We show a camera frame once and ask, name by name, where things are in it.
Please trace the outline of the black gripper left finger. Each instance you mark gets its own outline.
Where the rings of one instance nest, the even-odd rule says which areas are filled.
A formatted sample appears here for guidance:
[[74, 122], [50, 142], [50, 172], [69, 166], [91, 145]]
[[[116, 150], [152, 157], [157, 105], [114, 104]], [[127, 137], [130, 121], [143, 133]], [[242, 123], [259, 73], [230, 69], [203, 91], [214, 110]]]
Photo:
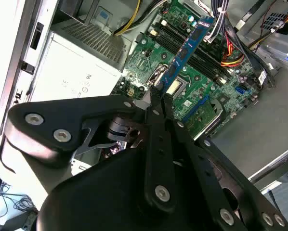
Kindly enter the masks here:
[[4, 133], [12, 147], [50, 168], [67, 167], [77, 154], [124, 141], [127, 148], [112, 157], [140, 153], [145, 202], [172, 213], [176, 190], [171, 134], [162, 106], [166, 94], [153, 89], [149, 95], [145, 109], [122, 95], [23, 103], [8, 112]]

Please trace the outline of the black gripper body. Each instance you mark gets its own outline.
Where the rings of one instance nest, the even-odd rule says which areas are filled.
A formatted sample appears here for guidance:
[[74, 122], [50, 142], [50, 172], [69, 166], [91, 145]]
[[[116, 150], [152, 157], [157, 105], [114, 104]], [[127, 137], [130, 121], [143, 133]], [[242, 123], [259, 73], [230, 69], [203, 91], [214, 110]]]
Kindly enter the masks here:
[[171, 214], [144, 200], [144, 157], [123, 152], [56, 186], [37, 218], [39, 231], [215, 231], [193, 172], [174, 166]]

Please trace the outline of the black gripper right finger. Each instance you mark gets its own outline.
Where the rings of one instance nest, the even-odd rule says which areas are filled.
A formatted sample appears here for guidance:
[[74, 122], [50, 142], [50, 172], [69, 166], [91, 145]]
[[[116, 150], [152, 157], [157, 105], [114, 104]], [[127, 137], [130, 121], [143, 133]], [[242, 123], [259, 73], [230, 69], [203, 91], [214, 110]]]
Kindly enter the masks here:
[[175, 147], [187, 159], [203, 202], [202, 231], [288, 231], [288, 222], [243, 173], [210, 140], [193, 141], [182, 122], [174, 119], [172, 98], [162, 106]]

